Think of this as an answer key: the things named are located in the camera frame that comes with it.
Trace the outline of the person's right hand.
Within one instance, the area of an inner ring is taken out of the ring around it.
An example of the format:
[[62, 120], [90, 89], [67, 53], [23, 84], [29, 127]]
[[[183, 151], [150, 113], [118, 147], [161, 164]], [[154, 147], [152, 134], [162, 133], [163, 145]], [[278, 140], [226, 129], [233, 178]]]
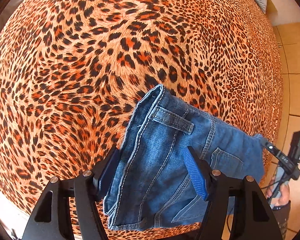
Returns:
[[284, 169], [278, 166], [266, 188], [265, 196], [273, 210], [275, 207], [285, 206], [289, 202], [289, 181], [283, 181], [285, 178]]

